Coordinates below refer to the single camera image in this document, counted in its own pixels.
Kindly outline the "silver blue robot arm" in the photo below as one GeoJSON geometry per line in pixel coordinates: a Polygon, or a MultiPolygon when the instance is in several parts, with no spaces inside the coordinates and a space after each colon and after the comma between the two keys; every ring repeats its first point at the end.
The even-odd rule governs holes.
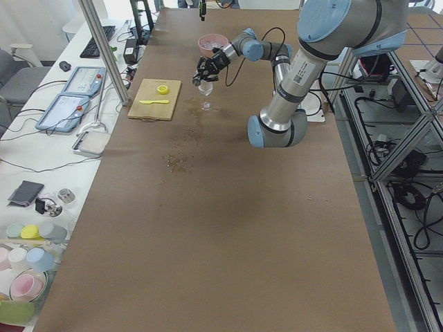
{"type": "Polygon", "coordinates": [[[299,16],[296,54],[283,42],[260,41],[248,28],[212,57],[201,57],[192,83],[216,81],[238,57],[269,60],[275,93],[269,106],[249,118],[248,140],[258,148],[292,147],[307,130],[307,115],[299,105],[326,64],[344,48],[356,57],[398,49],[406,39],[407,21],[407,1],[308,1],[299,16]]]}

